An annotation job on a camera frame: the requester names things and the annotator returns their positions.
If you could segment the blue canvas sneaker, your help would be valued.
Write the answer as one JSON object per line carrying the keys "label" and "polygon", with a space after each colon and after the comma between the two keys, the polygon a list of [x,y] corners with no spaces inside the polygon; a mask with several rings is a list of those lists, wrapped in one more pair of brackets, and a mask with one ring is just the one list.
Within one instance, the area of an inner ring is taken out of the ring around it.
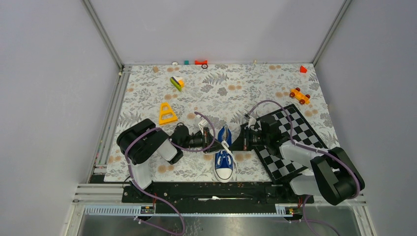
{"label": "blue canvas sneaker", "polygon": [[234,171],[234,155],[229,149],[232,144],[232,134],[228,125],[224,125],[217,135],[221,149],[215,154],[213,160],[213,172],[221,183],[227,183],[232,179]]}

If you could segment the white shoelace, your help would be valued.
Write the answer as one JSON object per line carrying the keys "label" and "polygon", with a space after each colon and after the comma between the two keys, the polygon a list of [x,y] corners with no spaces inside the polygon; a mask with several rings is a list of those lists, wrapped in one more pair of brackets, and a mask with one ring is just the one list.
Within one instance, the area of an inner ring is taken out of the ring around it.
{"label": "white shoelace", "polygon": [[223,149],[216,153],[214,160],[214,167],[216,169],[233,169],[234,155],[229,150],[229,144],[226,141],[221,142]]}

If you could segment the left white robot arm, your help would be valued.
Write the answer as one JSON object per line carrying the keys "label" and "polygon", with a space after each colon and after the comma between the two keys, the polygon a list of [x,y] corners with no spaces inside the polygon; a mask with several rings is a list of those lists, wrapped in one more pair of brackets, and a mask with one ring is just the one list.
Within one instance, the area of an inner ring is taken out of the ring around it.
{"label": "left white robot arm", "polygon": [[117,145],[125,156],[135,185],[133,194],[140,202],[147,202],[152,197],[149,159],[154,153],[173,165],[185,151],[203,150],[208,153],[222,148],[221,142],[210,133],[206,120],[202,120],[199,126],[198,132],[190,133],[188,127],[180,122],[173,134],[168,135],[147,118],[118,136]]}

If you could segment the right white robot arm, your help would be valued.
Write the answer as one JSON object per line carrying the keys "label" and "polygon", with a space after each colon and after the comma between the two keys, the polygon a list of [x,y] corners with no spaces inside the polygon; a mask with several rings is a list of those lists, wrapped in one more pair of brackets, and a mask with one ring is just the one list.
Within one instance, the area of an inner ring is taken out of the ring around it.
{"label": "right white robot arm", "polygon": [[358,196],[365,183],[345,150],[315,147],[304,134],[305,144],[294,138],[298,121],[280,114],[251,118],[241,125],[230,150],[254,150],[273,183],[288,183],[282,196],[290,203],[301,195],[316,195],[335,206]]}

